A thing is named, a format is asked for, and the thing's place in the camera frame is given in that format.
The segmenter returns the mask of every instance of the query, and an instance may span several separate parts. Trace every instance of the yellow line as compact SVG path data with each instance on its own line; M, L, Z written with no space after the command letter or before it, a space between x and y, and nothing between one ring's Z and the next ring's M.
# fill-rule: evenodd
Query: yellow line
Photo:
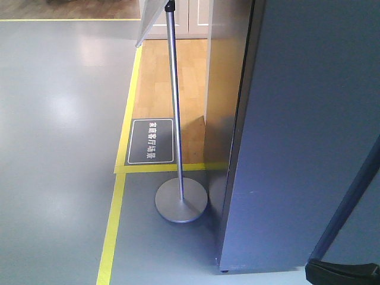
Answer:
M109 212L106 237L103 244L102 257L100 259L99 272L96 285L109 285L112 273L113 256L115 253L116 238L124 195L125 173L116 174L115 187Z
M141 19L0 19L0 22L141 21Z
M184 171L205 170L204 163L188 163L183 165ZM123 165L115 166L115 173L144 173L144 172L169 172L177 171L176 164L152 164L152 165Z
M126 148L129 141L129 132L131 129L132 112L135 104L138 70L140 68L142 47L136 51L135 62L132 71L131 84L129 85L128 99L126 101L126 108L123 120L123 127L121 129L121 137L119 142L118 154L116 156L116 166L123 166L125 164Z

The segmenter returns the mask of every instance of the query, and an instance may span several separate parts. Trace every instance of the metal pole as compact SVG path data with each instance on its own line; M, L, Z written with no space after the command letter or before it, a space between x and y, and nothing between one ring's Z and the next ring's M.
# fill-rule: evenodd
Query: metal pole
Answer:
M161 216L168 221L174 223L189 223L201 216L206 209L208 198L206 190L200 183L190 178L183 178L174 10L175 2L174 0L170 0L165 6L165 12L169 44L170 75L172 78L178 178L170 179L159 187L156 193L156 207Z
M176 137L176 157L177 157L179 198L180 200L184 200L185 197L183 194L181 120L179 116L179 90L178 90L177 50L176 50L174 10L175 10L175 2L171 0L165 6L167 43L169 45L170 76L172 80L172 97L173 97L173 109L174 109L174 119L175 119L174 122L175 122L175 137Z

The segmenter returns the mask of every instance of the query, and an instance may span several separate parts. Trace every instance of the epoxy floor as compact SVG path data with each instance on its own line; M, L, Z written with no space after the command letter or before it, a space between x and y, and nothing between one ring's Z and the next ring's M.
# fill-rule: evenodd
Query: epoxy floor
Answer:
M96 283L138 24L0 23L0 284Z
M137 30L0 23L0 284L96 284ZM308 284L302 270L218 272L207 213L178 225L154 207L174 175L127 174L112 285Z
M212 220L208 211L197 221L174 224L157 212L154 197L174 172L126 176L111 285L304 285L298 271L223 274L215 262ZM206 186L202 171L185 172Z

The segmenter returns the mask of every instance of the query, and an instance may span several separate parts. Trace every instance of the gray partition wall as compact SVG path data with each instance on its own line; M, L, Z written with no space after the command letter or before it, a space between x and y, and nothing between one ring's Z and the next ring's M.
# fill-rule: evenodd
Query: gray partition wall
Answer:
M213 22L205 158L221 270L305 265L380 133L380 3L267 0L264 13L261 4L245 66L224 66L230 81L212 69L223 38ZM232 37L234 24L217 26ZM238 74L240 93L219 92L218 80L226 90Z

